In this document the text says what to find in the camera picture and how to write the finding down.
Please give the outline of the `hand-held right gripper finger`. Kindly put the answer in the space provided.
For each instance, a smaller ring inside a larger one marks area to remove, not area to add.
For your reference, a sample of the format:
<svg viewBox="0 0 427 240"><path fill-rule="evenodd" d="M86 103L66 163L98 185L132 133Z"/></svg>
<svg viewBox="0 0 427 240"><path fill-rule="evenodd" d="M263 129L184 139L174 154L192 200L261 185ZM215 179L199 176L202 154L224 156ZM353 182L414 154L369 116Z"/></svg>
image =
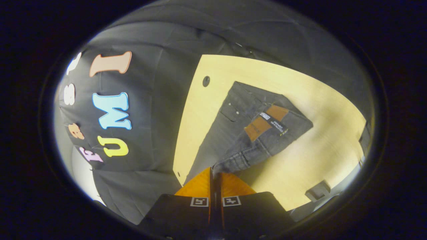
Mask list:
<svg viewBox="0 0 427 240"><path fill-rule="evenodd" d="M162 194L139 223L153 240L208 240L215 234L215 201L211 168L206 168L175 194Z"/></svg>
<svg viewBox="0 0 427 240"><path fill-rule="evenodd" d="M275 240L294 220L271 192L256 192L232 173L219 175L219 228L225 240Z"/></svg>

